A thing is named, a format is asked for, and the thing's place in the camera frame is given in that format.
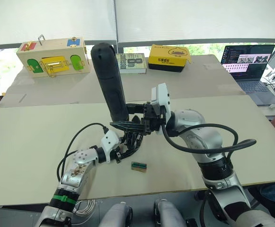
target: blue square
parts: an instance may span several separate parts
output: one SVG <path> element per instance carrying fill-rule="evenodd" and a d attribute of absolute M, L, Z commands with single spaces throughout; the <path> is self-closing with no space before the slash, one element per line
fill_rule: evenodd
<path fill-rule="evenodd" d="M 71 45 L 80 45 L 80 39 L 76 39 L 75 41 L 73 41 L 72 39 L 68 39 L 68 43 L 67 46 L 71 46 Z"/>

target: book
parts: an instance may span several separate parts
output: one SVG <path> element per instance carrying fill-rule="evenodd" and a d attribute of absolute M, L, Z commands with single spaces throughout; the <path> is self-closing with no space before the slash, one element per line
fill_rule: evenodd
<path fill-rule="evenodd" d="M 147 65 L 143 53 L 117 53 L 116 59 L 121 74 L 146 73 Z"/>

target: green latch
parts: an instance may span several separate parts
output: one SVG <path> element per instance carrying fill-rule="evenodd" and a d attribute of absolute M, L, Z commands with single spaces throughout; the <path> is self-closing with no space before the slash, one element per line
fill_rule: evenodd
<path fill-rule="evenodd" d="M 35 59 L 28 59 L 27 60 L 29 68 L 34 72 L 34 73 L 39 73 L 43 72 L 41 66 L 38 64 L 37 60 Z"/>
<path fill-rule="evenodd" d="M 70 59 L 71 59 L 73 68 L 74 68 L 75 70 L 82 70 L 82 69 L 84 68 L 84 66 L 82 65 L 80 56 L 78 56 L 78 55 L 72 55 L 72 56 L 70 57 Z"/>

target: beige tabletop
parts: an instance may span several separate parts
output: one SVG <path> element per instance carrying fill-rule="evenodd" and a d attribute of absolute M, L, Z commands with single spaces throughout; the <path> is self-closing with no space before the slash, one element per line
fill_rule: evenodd
<path fill-rule="evenodd" d="M 34 79 L 23 69 L 0 107 L 103 103 L 92 61 L 90 64 L 90 73 L 55 78 Z M 214 55 L 192 56 L 192 62 L 180 73 L 147 69 L 146 74 L 121 74 L 121 78 L 127 102 L 147 100 L 151 88 L 160 83 L 167 83 L 173 99 L 245 94 Z"/>
<path fill-rule="evenodd" d="M 239 141 L 256 139 L 256 145 L 234 152 L 235 171 L 243 185 L 275 181 L 275 129 L 249 96 L 174 99 L 171 108 L 195 109 L 207 122 L 235 129 Z M 0 108 L 0 205 L 49 202 L 58 184 L 56 167 L 74 134 L 91 122 L 110 121 L 104 103 Z M 218 131 L 223 146 L 230 145 L 232 135 Z M 101 127 L 92 126 L 71 150 L 99 145 L 102 136 Z M 180 138 L 174 140 L 184 145 Z M 146 163 L 147 172 L 131 170 L 132 161 Z M 152 133 L 120 164 L 99 164 L 90 190 L 85 188 L 80 199 L 204 188 L 192 155 Z"/>

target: metal bracket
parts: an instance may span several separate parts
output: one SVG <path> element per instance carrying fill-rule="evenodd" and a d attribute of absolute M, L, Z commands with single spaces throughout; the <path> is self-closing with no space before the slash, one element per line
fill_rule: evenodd
<path fill-rule="evenodd" d="M 44 41 L 45 41 L 46 39 L 44 38 L 44 35 L 43 35 L 43 34 L 41 34 L 41 35 L 38 37 L 39 44 L 42 46 L 41 38 L 43 38 Z"/>

